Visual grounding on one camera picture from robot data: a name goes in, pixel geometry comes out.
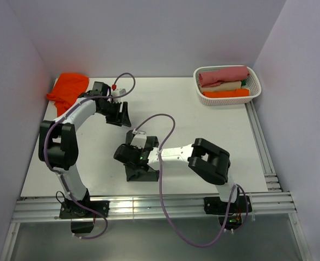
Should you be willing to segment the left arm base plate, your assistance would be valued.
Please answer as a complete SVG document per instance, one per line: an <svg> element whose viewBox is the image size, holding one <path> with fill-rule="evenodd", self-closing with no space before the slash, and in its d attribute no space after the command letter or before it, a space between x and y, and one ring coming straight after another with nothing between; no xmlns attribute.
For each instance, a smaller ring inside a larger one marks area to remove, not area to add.
<svg viewBox="0 0 320 261"><path fill-rule="evenodd" d="M87 206L105 218L108 217L109 201L90 201ZM71 220L71 232L75 234L89 234L95 226L97 214L77 206L71 200L65 200L61 204L59 219Z"/></svg>

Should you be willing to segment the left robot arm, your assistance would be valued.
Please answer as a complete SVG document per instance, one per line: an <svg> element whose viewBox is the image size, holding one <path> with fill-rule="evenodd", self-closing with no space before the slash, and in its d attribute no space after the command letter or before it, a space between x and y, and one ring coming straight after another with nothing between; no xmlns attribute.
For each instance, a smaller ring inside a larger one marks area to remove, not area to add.
<svg viewBox="0 0 320 261"><path fill-rule="evenodd" d="M126 89L116 84L95 82L93 88L81 93L61 116L40 124L39 159L57 175L64 190L62 208L75 218L95 214L88 188L76 166L79 154L76 132L94 114L103 115L107 124L131 127L128 103L121 100L127 94Z"/></svg>

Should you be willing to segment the dark grey t shirt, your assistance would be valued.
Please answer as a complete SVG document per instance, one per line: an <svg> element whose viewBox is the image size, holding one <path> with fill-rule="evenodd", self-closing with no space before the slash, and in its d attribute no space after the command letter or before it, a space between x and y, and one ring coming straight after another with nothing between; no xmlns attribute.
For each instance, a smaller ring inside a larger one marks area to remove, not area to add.
<svg viewBox="0 0 320 261"><path fill-rule="evenodd" d="M157 182L159 171L148 165L148 156L153 148L159 146L156 136L147 136L144 148L137 148L130 163L125 164L127 182Z"/></svg>

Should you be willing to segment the rolled orange t shirt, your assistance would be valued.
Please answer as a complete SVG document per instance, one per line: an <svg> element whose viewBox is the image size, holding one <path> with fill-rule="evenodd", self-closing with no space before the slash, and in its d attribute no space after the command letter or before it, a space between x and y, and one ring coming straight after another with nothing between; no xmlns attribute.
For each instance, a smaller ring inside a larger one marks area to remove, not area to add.
<svg viewBox="0 0 320 261"><path fill-rule="evenodd" d="M249 96L248 89L236 89L229 91L205 91L202 93L205 97L208 98L235 98L235 97L246 97Z"/></svg>

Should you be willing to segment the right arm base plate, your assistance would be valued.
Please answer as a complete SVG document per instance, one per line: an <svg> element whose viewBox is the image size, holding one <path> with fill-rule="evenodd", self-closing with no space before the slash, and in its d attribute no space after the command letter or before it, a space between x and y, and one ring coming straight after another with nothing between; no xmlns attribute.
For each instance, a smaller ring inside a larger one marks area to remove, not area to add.
<svg viewBox="0 0 320 261"><path fill-rule="evenodd" d="M205 213L207 215L217 215L219 223L222 226L228 203L221 201L219 197L205 197L203 200ZM246 213L251 214L252 211L249 196L238 196L236 201L230 204L228 218L224 228L227 231L239 229L243 224L243 216L245 216Z"/></svg>

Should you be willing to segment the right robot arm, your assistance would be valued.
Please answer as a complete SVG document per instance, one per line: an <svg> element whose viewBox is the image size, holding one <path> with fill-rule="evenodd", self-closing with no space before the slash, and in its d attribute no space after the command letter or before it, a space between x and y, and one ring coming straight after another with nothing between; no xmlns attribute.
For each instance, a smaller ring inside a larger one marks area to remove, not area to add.
<svg viewBox="0 0 320 261"><path fill-rule="evenodd" d="M155 136L141 146L127 141L117 148L114 159L124 165L129 182L157 182L161 167L195 173L218 191L218 196L204 198L206 214L233 215L253 210L250 197L243 194L229 173L229 152L203 138L186 146L162 149Z"/></svg>

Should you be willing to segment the rolled beige t shirt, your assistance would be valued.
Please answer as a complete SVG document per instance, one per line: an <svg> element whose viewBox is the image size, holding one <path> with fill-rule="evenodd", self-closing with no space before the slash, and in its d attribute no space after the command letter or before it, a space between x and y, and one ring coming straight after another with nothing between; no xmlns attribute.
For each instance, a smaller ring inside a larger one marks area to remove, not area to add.
<svg viewBox="0 0 320 261"><path fill-rule="evenodd" d="M225 83L221 83L220 85L211 86L211 87L201 87L199 85L198 88L201 93L219 92L219 91L234 91L236 89L241 88L241 81L225 82Z"/></svg>

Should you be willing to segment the rolled pink t shirt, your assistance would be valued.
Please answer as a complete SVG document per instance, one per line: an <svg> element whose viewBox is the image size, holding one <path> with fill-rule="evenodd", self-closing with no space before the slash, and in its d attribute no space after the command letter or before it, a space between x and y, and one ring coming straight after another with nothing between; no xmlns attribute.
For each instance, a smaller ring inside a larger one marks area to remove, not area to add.
<svg viewBox="0 0 320 261"><path fill-rule="evenodd" d="M225 82L241 81L248 77L249 70L246 66L233 66L216 71L200 72L198 83L201 86L220 85Z"/></svg>

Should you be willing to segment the aluminium rail frame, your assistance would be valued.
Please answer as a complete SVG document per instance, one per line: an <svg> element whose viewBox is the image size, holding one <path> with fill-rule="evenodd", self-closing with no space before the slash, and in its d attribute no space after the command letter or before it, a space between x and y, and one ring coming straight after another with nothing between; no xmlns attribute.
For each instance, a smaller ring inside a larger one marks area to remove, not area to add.
<svg viewBox="0 0 320 261"><path fill-rule="evenodd" d="M312 260L312 255L301 228L292 195L289 191L282 191L278 176L275 173L253 102L246 104L246 112L249 117L268 186L268 192L249 194L253 211L248 216L251 219L254 219L256 215L287 214L291 223L291 230L300 252L300 260ZM184 208L189 210L190 217L199 217L204 213L203 198L199 195L183 195L178 198L168 196L167 199L170 201L171 208L174 210L174 213L171 216L172 218L184 217ZM111 197L109 200L110 220L135 221L137 219L156 219L164 217L160 207L160 201L154 196ZM11 259L21 224L26 222L57 222L58 220L58 203L51 198L30 198L18 201L15 206L0 259Z"/></svg>

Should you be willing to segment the orange t shirt on table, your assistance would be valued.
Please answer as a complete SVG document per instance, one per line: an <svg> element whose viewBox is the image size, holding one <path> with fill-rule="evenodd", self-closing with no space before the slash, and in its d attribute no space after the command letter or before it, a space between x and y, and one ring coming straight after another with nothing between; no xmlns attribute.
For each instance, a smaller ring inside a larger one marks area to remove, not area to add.
<svg viewBox="0 0 320 261"><path fill-rule="evenodd" d="M78 96L86 91L88 85L89 78L83 74L62 73L46 98L54 102L57 116L61 116L74 105Z"/></svg>

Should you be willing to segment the white plastic basket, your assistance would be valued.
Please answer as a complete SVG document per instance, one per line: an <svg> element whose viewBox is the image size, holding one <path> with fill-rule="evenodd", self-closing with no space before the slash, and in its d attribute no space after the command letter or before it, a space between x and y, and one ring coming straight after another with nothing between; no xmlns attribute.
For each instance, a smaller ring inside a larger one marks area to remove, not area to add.
<svg viewBox="0 0 320 261"><path fill-rule="evenodd" d="M203 105L245 104L262 90L255 72L245 65L200 67L193 80Z"/></svg>

